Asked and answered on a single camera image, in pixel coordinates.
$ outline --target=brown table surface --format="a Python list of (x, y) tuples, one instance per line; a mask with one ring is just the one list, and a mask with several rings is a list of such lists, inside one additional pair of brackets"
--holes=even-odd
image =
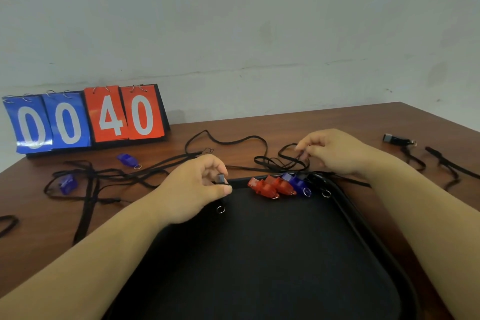
[[(260, 135), (269, 143), (269, 156), (276, 156), (282, 146), (299, 141), (309, 132), (327, 128), (344, 130), (373, 147), (399, 157), (402, 155), (398, 147), (381, 142), (383, 134), (416, 139), (418, 147), (412, 153), (427, 164), (425, 176), (439, 185), (447, 183), (451, 176), (446, 170), (437, 167), (437, 160), (423, 150), (425, 146), (441, 151), (458, 165), (480, 172), (480, 133), (399, 102), (175, 124), (165, 142), (36, 159), (24, 158), (0, 173), (0, 215), (15, 214), (21, 220), (18, 227), (0, 238), (0, 297), (51, 263), (72, 245), (82, 212), (82, 202), (55, 201), (45, 197), (42, 192), (51, 179), (52, 172), (67, 167), (63, 161), (86, 159), (96, 169), (124, 168), (116, 156), (128, 152), (144, 166), (149, 166), (183, 153), (185, 142), (203, 129), (208, 129), (220, 141)], [(219, 146), (202, 136), (191, 145), (192, 150), (202, 150), (205, 147), (214, 148), (214, 154), (227, 165), (253, 166), (253, 157), (264, 152), (262, 143), (257, 140), (235, 146)], [(253, 175), (254, 172), (231, 170), (229, 178)], [(454, 186), (451, 193), (480, 209), (480, 182), (464, 174), (460, 175), (462, 182)], [(159, 175), (152, 178), (151, 182), (160, 183), (163, 178)], [(351, 183), (339, 184), (405, 269), (417, 289), (425, 318), (451, 319), (411, 248), (373, 190)], [(146, 193), (147, 189), (135, 185), (127, 188), (114, 187), (102, 196), (121, 194), (126, 200), (136, 200)], [(111, 218), (124, 205), (97, 205), (89, 232)]]

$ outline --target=right hand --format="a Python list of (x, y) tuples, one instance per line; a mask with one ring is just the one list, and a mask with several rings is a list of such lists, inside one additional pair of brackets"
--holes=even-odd
[(298, 142), (296, 151), (303, 151), (300, 159), (310, 156), (341, 175), (363, 175), (370, 163), (375, 162), (382, 151), (338, 129), (318, 130)]

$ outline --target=black tray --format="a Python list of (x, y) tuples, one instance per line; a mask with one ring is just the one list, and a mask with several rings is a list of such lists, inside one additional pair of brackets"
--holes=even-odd
[(334, 182), (271, 200), (248, 180), (230, 181), (223, 214), (213, 202), (160, 232), (108, 318), (421, 318), (405, 273)]

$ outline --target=red number card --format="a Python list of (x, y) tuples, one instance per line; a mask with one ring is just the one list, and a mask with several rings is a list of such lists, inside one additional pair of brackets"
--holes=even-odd
[(95, 142), (129, 138), (118, 86), (87, 87), (84, 90)]
[(159, 100), (154, 85), (121, 87), (131, 140), (165, 135)]

